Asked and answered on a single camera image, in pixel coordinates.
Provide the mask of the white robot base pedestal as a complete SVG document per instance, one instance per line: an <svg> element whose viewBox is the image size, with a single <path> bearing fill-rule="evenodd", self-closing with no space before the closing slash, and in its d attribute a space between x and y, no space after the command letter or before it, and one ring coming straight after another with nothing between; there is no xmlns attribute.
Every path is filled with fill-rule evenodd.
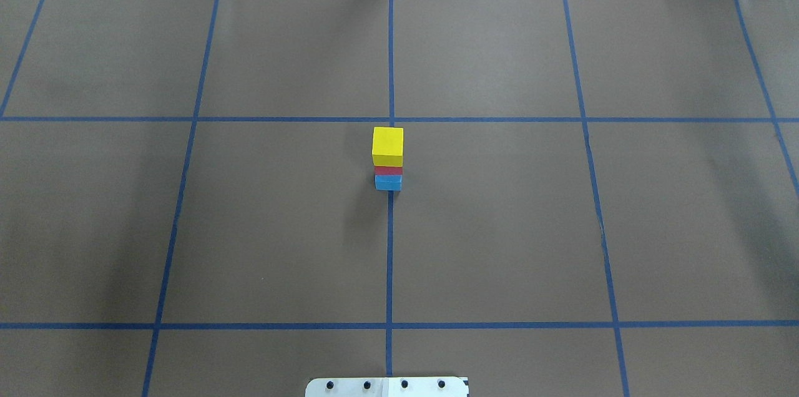
<svg viewBox="0 0 799 397"><path fill-rule="evenodd" d="M469 396L468 379L457 376L320 378L305 396Z"/></svg>

